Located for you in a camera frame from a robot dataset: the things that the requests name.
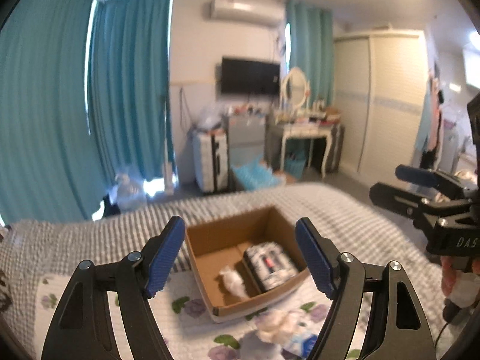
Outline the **teal curtain right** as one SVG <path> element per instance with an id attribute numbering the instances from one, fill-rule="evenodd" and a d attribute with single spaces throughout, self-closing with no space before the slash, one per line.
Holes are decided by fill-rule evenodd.
<path id="1" fill-rule="evenodd" d="M 310 100 L 333 101 L 335 44 L 331 10 L 299 0 L 288 0 L 291 68 L 300 68 L 310 82 Z"/>

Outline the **white dressing table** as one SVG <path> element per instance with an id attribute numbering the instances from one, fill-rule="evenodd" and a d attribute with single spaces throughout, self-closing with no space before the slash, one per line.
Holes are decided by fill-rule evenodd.
<path id="1" fill-rule="evenodd" d="M 309 154 L 307 166 L 310 167 L 312 163 L 313 141 L 315 139 L 325 139 L 325 153 L 321 164 L 320 174 L 322 178 L 326 177 L 326 161 L 329 151 L 333 144 L 333 129 L 337 124 L 329 123 L 309 123 L 309 124 L 275 124 L 273 118 L 269 119 L 268 132 L 272 136 L 280 137 L 280 165 L 279 170 L 284 171 L 285 158 L 287 153 L 287 141 L 290 139 L 306 139 L 310 141 Z"/>

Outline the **cream sliding wardrobe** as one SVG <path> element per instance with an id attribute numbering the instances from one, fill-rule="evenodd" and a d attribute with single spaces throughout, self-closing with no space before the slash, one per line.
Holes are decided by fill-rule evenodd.
<path id="1" fill-rule="evenodd" d="M 342 172 L 367 186 L 406 186 L 395 170 L 413 160 L 427 80 L 422 31 L 370 31 L 335 38 L 333 105 L 345 127 Z"/>

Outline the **black wall television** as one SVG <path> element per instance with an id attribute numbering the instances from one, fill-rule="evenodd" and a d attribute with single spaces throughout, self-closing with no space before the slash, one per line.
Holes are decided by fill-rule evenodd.
<path id="1" fill-rule="evenodd" d="M 220 92 L 278 96 L 281 67 L 279 63 L 223 57 L 220 65 Z"/>

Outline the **white suitcase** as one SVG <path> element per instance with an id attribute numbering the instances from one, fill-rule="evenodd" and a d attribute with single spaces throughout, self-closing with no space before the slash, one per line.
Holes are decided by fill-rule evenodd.
<path id="1" fill-rule="evenodd" d="M 216 194 L 228 189 L 228 144 L 223 129 L 194 134 L 193 161 L 195 179 L 204 194 Z"/>

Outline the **cream lace cloth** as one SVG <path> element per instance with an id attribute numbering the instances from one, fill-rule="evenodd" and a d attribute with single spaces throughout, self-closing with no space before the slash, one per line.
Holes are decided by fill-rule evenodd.
<path id="1" fill-rule="evenodd" d="M 262 342 L 283 345 L 297 332 L 304 315 L 304 311 L 268 310 L 256 318 L 256 335 Z"/>

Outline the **white oval vanity mirror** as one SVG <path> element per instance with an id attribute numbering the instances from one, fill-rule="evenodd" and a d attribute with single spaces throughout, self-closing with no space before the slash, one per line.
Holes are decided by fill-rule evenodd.
<path id="1" fill-rule="evenodd" d="M 307 104 L 310 85 L 305 73 L 293 67 L 281 82 L 281 108 L 297 111 Z"/>

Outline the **white socks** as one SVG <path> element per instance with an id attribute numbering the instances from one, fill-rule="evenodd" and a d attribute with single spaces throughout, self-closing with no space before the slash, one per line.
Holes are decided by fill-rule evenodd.
<path id="1" fill-rule="evenodd" d="M 233 296 L 245 300 L 248 298 L 245 283 L 241 275 L 229 266 L 223 267 L 220 272 L 223 285 Z"/>

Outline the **clear water jug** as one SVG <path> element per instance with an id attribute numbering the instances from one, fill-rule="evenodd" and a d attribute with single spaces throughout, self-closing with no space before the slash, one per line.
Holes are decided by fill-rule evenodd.
<path id="1" fill-rule="evenodd" d="M 117 187 L 115 204 L 122 212 L 136 211 L 147 204 L 141 180 L 120 173 L 116 175 L 115 182 Z"/>

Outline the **teal curtain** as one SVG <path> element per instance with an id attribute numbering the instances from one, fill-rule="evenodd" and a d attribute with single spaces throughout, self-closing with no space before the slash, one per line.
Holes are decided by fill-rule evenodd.
<path id="1" fill-rule="evenodd" d="M 106 183 L 175 163 L 169 93 L 172 0 L 98 2 L 89 47 L 89 127 Z"/>
<path id="2" fill-rule="evenodd" d="M 1 217 L 90 219 L 105 193 L 87 126 L 92 0 L 20 0 L 1 29 Z"/>
<path id="3" fill-rule="evenodd" d="M 310 100 L 333 101 L 335 44 L 331 10 L 299 0 L 288 0 L 291 68 L 300 68 L 310 82 Z"/>

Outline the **teal basket under table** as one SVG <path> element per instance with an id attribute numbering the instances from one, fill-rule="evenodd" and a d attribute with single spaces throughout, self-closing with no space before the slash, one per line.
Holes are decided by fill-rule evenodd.
<path id="1" fill-rule="evenodd" d="M 295 179 L 300 179 L 304 172 L 306 158 L 303 154 L 290 153 L 284 160 L 284 172 L 290 174 Z"/>

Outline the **hanging clothes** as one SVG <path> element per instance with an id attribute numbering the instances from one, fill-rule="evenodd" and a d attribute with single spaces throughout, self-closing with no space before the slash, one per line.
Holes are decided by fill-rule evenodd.
<path id="1" fill-rule="evenodd" d="M 443 151 L 443 91 L 439 65 L 429 72 L 415 149 L 421 155 L 420 168 L 436 170 Z"/>

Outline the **blue plastic bag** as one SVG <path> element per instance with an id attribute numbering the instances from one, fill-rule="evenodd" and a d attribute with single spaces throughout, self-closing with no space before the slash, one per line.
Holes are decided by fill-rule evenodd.
<path id="1" fill-rule="evenodd" d="M 269 189 L 287 184 L 284 175 L 275 174 L 271 167 L 267 166 L 261 156 L 240 166 L 231 166 L 234 185 L 238 190 L 256 191 Z"/>

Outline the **teal curtain middle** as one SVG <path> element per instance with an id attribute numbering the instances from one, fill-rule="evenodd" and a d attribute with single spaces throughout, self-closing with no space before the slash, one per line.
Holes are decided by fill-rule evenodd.
<path id="1" fill-rule="evenodd" d="M 169 93 L 172 0 L 98 2 L 89 47 L 89 127 L 106 183 L 175 163 Z"/>

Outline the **floral patterned pouch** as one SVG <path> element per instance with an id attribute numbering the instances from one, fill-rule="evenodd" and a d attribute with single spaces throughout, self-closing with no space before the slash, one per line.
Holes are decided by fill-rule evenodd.
<path id="1" fill-rule="evenodd" d="M 284 248 L 271 241 L 249 246 L 243 252 L 242 262 L 262 293 L 285 284 L 299 273 Z"/>

